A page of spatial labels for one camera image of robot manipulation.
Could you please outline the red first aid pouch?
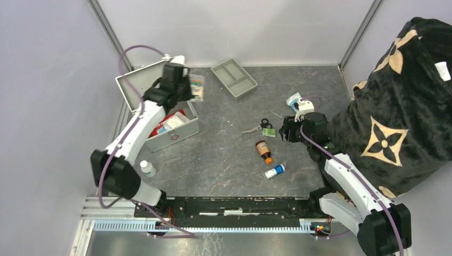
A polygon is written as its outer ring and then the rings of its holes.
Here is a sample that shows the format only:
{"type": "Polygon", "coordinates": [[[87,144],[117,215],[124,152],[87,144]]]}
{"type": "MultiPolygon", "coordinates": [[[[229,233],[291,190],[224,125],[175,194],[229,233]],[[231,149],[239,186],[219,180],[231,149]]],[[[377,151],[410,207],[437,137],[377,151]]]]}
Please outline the red first aid pouch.
{"type": "MultiPolygon", "coordinates": [[[[185,115],[184,110],[179,110],[182,114],[185,115]]],[[[159,135],[161,133],[166,132],[163,123],[169,118],[171,117],[173,114],[169,114],[167,115],[161,122],[159,122],[159,124],[153,129],[153,131],[150,133],[149,137],[152,138],[156,135],[159,135]]]]}

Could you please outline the white blue small bottle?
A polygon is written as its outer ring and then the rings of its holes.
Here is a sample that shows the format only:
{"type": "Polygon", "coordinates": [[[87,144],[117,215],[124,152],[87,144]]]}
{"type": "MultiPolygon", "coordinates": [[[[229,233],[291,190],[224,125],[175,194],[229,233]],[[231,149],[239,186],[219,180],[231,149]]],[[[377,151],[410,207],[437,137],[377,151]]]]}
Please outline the white blue small bottle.
{"type": "Polygon", "coordinates": [[[284,171],[285,171],[284,165],[283,164],[279,164],[279,165],[275,166],[274,168],[272,168],[272,169],[270,169],[268,171],[265,171],[264,172],[264,177],[266,179],[271,179],[271,178],[283,173],[284,171]]]}

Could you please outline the grey metal case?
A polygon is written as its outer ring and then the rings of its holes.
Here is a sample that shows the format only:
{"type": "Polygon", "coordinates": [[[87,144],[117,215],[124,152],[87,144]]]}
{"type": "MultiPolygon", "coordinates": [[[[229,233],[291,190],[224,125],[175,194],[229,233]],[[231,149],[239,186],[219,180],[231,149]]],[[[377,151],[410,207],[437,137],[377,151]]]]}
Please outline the grey metal case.
{"type": "MultiPolygon", "coordinates": [[[[151,87],[155,80],[162,77],[165,64],[167,62],[161,60],[115,78],[125,102],[133,115],[140,112],[140,100],[144,97],[146,90],[151,87]]],[[[165,117],[176,115],[178,112],[184,114],[188,121],[154,136],[150,134],[145,135],[144,138],[146,141],[144,146],[149,151],[156,152],[191,137],[200,132],[200,126],[198,115],[192,103],[189,101],[178,102],[171,110],[165,110],[162,106],[158,106],[152,101],[145,103],[144,113],[154,115],[150,119],[150,123],[156,126],[165,117]]]]}

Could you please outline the white gauze pad bag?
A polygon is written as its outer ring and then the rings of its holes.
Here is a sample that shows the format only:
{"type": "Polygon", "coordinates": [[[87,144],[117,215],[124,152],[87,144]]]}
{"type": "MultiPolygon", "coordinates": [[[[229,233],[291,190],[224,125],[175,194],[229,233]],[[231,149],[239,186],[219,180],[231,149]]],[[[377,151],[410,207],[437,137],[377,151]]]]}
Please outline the white gauze pad bag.
{"type": "Polygon", "coordinates": [[[169,117],[164,123],[164,128],[166,131],[175,129],[187,122],[189,122],[190,119],[187,118],[184,114],[182,114],[180,111],[177,111],[175,114],[173,114],[171,117],[169,117]]]}

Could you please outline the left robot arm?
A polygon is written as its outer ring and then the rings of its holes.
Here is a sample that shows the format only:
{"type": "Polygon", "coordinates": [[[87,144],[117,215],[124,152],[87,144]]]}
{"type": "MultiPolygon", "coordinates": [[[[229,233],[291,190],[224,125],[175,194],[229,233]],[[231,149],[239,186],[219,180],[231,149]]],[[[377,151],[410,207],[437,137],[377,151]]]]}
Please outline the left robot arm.
{"type": "Polygon", "coordinates": [[[104,150],[90,155],[93,179],[99,189],[121,198],[147,204],[154,217],[167,212],[164,192],[140,178],[133,165],[152,130],[179,102],[192,99],[190,69],[182,63],[166,62],[161,76],[145,92],[130,84],[139,99],[139,108],[120,135],[104,150]]]}

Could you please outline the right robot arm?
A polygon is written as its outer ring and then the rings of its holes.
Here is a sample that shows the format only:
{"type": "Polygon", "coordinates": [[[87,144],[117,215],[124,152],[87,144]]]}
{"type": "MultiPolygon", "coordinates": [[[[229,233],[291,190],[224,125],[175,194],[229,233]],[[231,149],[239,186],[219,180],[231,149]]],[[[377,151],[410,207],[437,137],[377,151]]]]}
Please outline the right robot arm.
{"type": "Polygon", "coordinates": [[[283,141],[306,145],[318,164],[325,187],[309,195],[308,211],[315,218],[330,215],[352,232],[365,255],[406,255],[411,247],[411,214],[377,190],[329,138],[324,114],[285,116],[283,141]]]}

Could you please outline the blue white gauze packet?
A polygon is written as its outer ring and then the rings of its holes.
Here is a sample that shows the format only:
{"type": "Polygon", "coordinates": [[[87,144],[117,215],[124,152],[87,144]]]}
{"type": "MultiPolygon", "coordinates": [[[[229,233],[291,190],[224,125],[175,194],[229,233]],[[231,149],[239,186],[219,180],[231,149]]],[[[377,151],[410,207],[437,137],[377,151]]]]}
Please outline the blue white gauze packet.
{"type": "Polygon", "coordinates": [[[286,100],[286,104],[296,113],[299,111],[301,99],[301,95],[299,93],[295,93],[286,100]]]}

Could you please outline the green small box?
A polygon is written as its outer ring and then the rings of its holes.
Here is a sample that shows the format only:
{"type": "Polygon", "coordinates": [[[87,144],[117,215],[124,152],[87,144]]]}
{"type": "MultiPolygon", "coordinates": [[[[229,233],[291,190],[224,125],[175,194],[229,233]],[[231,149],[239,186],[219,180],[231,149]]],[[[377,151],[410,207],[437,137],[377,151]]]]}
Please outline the green small box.
{"type": "Polygon", "coordinates": [[[277,136],[277,130],[273,129],[273,128],[263,128],[262,129],[262,135],[264,137],[275,138],[277,136]]]}

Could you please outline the brown medicine bottle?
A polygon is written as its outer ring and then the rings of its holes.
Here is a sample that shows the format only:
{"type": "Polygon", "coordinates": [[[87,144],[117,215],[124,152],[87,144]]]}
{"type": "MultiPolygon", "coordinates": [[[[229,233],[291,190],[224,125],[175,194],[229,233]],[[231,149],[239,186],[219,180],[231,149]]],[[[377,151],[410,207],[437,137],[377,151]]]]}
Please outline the brown medicine bottle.
{"type": "Polygon", "coordinates": [[[267,143],[264,140],[260,140],[255,144],[255,146],[261,158],[264,159],[265,163],[271,164],[273,162],[273,159],[271,157],[271,151],[267,143]]]}

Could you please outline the grey divider tray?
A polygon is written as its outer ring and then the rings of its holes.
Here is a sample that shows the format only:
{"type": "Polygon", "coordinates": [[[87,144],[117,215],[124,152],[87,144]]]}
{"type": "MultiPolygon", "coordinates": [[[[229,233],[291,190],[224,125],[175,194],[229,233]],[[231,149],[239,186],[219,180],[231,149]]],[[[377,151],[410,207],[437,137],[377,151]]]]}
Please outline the grey divider tray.
{"type": "Polygon", "coordinates": [[[235,99],[258,86],[257,81],[234,58],[212,67],[211,71],[235,99]]]}

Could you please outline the clear white plastic bottle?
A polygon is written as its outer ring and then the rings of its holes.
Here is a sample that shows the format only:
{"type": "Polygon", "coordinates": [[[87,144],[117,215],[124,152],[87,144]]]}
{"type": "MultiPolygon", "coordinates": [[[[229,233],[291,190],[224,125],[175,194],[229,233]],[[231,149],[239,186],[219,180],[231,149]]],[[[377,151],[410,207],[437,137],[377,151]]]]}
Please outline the clear white plastic bottle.
{"type": "Polygon", "coordinates": [[[140,162],[140,169],[145,176],[150,178],[156,174],[156,168],[152,165],[152,163],[145,160],[140,162]]]}

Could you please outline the bandage box packet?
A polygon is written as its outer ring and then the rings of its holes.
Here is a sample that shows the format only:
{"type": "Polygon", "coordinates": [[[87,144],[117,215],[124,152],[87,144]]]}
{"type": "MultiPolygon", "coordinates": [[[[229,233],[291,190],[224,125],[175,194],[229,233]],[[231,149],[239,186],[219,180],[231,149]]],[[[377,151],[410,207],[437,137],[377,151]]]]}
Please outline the bandage box packet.
{"type": "Polygon", "coordinates": [[[200,102],[204,100],[205,77],[196,74],[190,74],[190,88],[192,93],[192,102],[200,102]]]}

